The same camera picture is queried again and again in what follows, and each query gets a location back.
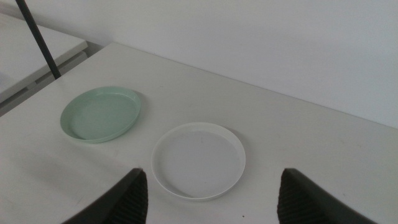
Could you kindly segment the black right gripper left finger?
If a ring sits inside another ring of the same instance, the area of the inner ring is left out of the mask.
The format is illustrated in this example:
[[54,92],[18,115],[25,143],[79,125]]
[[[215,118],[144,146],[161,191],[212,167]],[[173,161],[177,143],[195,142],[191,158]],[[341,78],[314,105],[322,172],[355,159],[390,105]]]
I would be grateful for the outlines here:
[[146,173],[132,169],[116,185],[81,212],[69,218],[67,224],[146,224],[149,194]]

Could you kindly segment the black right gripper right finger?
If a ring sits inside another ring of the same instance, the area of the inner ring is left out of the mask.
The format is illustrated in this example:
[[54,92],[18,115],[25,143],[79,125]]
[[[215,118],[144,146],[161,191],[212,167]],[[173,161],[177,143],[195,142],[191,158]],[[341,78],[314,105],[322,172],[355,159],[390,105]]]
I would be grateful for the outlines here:
[[284,224],[373,223],[293,168],[282,173],[277,216]]

